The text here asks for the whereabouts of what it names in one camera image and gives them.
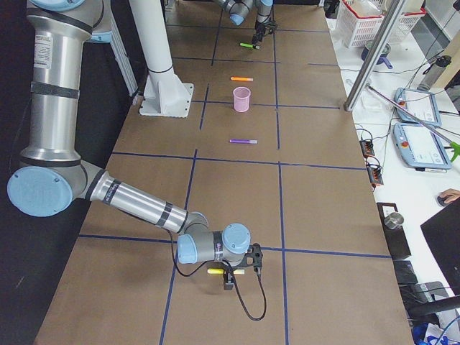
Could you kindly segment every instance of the blue joint cap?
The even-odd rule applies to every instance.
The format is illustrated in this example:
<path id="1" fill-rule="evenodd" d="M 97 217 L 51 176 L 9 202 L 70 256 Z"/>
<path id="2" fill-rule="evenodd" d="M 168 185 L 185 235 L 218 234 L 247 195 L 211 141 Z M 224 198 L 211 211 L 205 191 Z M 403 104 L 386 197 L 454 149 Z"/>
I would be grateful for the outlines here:
<path id="1" fill-rule="evenodd" d="M 108 32 L 93 32 L 93 36 L 88 41 L 90 43 L 110 43 L 112 42 L 112 31 Z"/>
<path id="2" fill-rule="evenodd" d="M 230 14 L 230 20 L 235 23 L 235 25 L 240 25 L 244 21 L 244 18 L 239 14 Z"/>
<path id="3" fill-rule="evenodd" d="M 85 0 L 30 0 L 35 6 L 48 11 L 70 11 L 79 7 Z"/>
<path id="4" fill-rule="evenodd" d="M 251 244 L 251 233 L 243 224 L 233 223 L 222 232 L 224 246 L 234 254 L 244 254 Z"/>
<path id="5" fill-rule="evenodd" d="M 195 241 L 189 234 L 178 237 L 178 258 L 181 264 L 195 264 L 198 261 Z"/>
<path id="6" fill-rule="evenodd" d="M 13 205 L 35 217 L 54 216 L 73 200 L 68 182 L 46 167 L 19 169 L 10 177 L 6 189 Z"/>

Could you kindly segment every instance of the metal cylinder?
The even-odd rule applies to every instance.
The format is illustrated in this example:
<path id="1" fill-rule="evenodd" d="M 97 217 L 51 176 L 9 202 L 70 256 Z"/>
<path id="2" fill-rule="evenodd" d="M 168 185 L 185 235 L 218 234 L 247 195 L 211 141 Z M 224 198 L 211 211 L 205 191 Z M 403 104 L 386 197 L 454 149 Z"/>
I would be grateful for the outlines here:
<path id="1" fill-rule="evenodd" d="M 372 45 L 371 50 L 367 54 L 366 60 L 364 61 L 361 70 L 359 71 L 358 76 L 351 88 L 350 94 L 346 99 L 344 108 L 347 111 L 353 111 L 354 106 L 356 105 L 361 92 L 364 90 L 367 84 L 367 80 L 372 73 L 372 69 L 377 64 L 377 61 L 382 54 L 385 45 L 387 44 L 388 39 L 392 28 L 399 23 L 399 16 L 403 11 L 406 0 L 393 1 L 388 9 L 388 13 L 385 15 L 382 24 L 380 25 L 379 31 L 375 36 L 374 44 Z"/>
<path id="2" fill-rule="evenodd" d="M 91 35 L 78 27 L 39 14 L 28 15 L 35 28 L 32 110 L 29 146 L 22 156 L 52 162 L 79 161 L 75 126 L 83 43 Z M 50 92 L 50 88 L 73 97 Z"/>
<path id="3" fill-rule="evenodd" d="M 91 200 L 100 200 L 175 233 L 182 229 L 188 215 L 186 210 L 115 180 L 108 173 L 99 180 L 91 194 Z"/>

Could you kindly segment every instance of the green marker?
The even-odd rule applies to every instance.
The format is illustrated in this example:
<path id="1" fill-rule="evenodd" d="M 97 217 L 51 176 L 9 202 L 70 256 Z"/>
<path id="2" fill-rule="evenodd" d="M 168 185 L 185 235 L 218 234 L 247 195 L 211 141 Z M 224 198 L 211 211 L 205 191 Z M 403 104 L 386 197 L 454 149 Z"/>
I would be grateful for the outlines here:
<path id="1" fill-rule="evenodd" d="M 239 45 L 241 45 L 242 47 L 245 47 L 245 48 L 252 48 L 252 49 L 259 49 L 260 48 L 258 45 L 250 45 L 248 43 L 240 43 Z"/>

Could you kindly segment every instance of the hand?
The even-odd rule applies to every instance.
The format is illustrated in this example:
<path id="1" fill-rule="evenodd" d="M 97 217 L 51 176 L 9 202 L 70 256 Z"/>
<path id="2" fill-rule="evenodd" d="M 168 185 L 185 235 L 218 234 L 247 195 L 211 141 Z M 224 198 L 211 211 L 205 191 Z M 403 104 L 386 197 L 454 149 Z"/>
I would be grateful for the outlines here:
<path id="1" fill-rule="evenodd" d="M 439 196 L 442 198 L 446 198 L 444 203 L 451 203 L 452 201 L 455 201 L 460 197 L 460 190 L 449 188 L 448 190 L 445 190 L 444 192 L 439 194 Z"/>

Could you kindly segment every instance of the screen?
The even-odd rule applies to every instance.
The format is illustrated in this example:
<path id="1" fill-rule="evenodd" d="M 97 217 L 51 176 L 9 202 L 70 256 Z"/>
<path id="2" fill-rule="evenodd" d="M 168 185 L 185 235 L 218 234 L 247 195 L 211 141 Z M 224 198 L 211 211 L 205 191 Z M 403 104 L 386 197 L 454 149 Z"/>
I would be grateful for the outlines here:
<path id="1" fill-rule="evenodd" d="M 460 295 L 460 199 L 421 225 L 423 235 L 444 277 Z"/>

